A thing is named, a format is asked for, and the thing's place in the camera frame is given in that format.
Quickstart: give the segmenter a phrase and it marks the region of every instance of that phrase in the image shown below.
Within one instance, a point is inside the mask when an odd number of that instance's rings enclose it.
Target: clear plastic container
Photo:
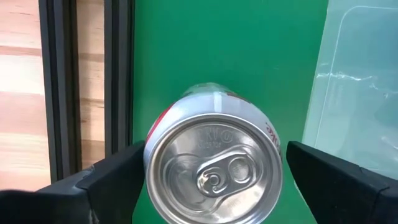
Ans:
[[[398,1],[330,0],[303,143],[398,179]]]

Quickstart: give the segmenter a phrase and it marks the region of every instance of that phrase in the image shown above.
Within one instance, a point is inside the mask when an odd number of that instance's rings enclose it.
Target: green backdrop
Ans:
[[[191,85],[216,82],[257,105],[285,152],[301,140],[327,0],[136,0],[134,136]],[[165,223],[143,188],[135,224]],[[284,161],[281,198],[264,223],[315,223]]]

